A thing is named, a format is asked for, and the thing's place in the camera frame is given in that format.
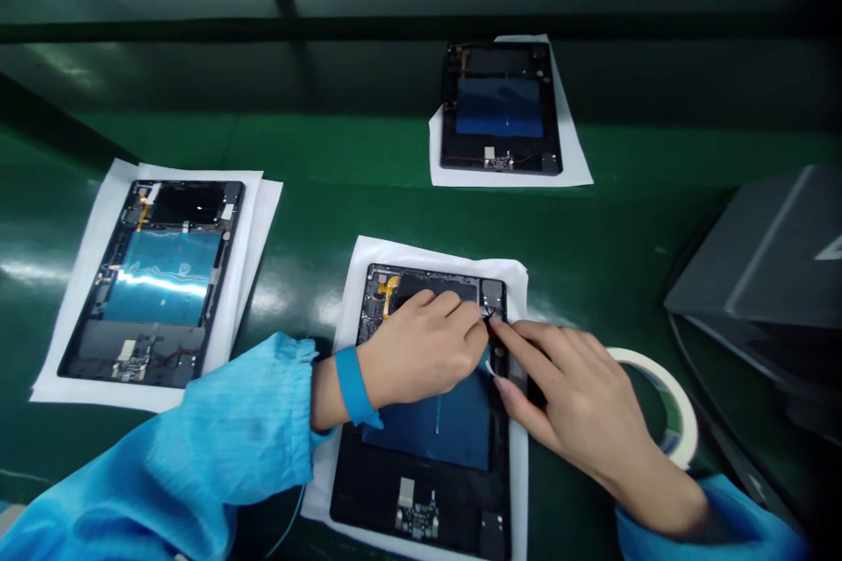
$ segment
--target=fingernail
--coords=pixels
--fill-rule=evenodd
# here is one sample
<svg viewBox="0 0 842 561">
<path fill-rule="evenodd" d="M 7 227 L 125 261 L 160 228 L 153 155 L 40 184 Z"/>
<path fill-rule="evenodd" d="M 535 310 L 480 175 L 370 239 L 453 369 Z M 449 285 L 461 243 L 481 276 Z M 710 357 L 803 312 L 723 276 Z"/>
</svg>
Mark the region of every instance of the fingernail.
<svg viewBox="0 0 842 561">
<path fill-rule="evenodd" d="M 505 379 L 504 377 L 495 377 L 494 385 L 497 386 L 497 390 L 500 392 L 500 396 L 504 399 L 511 394 L 511 389 L 514 387 L 514 384 L 511 381 Z"/>
</svg>

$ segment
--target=blue wristband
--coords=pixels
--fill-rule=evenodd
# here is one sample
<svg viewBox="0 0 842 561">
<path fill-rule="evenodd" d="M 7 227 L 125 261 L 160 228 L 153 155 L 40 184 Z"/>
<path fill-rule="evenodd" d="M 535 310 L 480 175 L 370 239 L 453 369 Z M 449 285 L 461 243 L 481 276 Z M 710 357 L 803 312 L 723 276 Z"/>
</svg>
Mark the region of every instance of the blue wristband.
<svg viewBox="0 0 842 561">
<path fill-rule="evenodd" d="M 342 399 L 345 400 L 345 409 L 354 426 L 365 423 L 382 430 L 383 421 L 380 420 L 377 410 L 371 407 L 366 385 L 362 381 L 357 349 L 348 346 L 336 351 L 333 357 L 336 361 L 336 374 L 339 376 L 339 389 L 342 391 Z"/>
</svg>

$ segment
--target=blue battery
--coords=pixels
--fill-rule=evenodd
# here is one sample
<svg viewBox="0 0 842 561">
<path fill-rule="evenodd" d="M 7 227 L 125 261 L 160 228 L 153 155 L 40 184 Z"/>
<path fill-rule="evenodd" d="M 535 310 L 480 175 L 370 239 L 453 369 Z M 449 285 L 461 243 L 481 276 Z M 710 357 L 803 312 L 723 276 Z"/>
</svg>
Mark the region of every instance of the blue battery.
<svg viewBox="0 0 842 561">
<path fill-rule="evenodd" d="M 456 133 L 543 138 L 541 96 L 532 79 L 460 78 Z"/>
<path fill-rule="evenodd" d="M 134 232 L 103 320 L 197 326 L 219 232 Z"/>
<path fill-rule="evenodd" d="M 366 427 L 362 442 L 452 465 L 489 469 L 489 378 L 474 371 L 453 390 L 380 410 L 383 429 Z"/>
</svg>

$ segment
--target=gray device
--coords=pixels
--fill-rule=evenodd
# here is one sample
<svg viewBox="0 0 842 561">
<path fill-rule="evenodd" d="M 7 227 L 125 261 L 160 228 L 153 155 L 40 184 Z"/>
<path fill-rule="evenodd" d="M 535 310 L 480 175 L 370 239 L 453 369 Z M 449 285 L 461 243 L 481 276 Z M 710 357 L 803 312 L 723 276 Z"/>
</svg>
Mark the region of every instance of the gray device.
<svg viewBox="0 0 842 561">
<path fill-rule="evenodd" d="M 741 188 L 664 304 L 771 378 L 794 423 L 842 444 L 842 167 Z"/>
</svg>

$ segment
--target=tablet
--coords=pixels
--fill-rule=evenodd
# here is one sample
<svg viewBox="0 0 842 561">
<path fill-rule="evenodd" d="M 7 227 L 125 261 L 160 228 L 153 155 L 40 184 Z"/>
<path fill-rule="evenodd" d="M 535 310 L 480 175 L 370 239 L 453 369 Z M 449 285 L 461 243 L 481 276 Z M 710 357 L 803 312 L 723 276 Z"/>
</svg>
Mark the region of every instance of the tablet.
<svg viewBox="0 0 842 561">
<path fill-rule="evenodd" d="M 452 44 L 443 84 L 443 168 L 561 173 L 548 44 Z"/>
<path fill-rule="evenodd" d="M 486 317 L 506 317 L 501 280 L 372 265 L 357 344 L 423 289 L 454 291 Z M 495 339 L 489 360 L 497 374 L 508 374 L 508 352 Z M 383 430 L 342 428 L 331 518 L 480 558 L 510 558 L 509 418 L 491 378 L 478 369 L 447 394 L 387 406 L 380 415 Z"/>
<path fill-rule="evenodd" d="M 135 181 L 58 374 L 179 388 L 201 375 L 245 190 Z"/>
</svg>

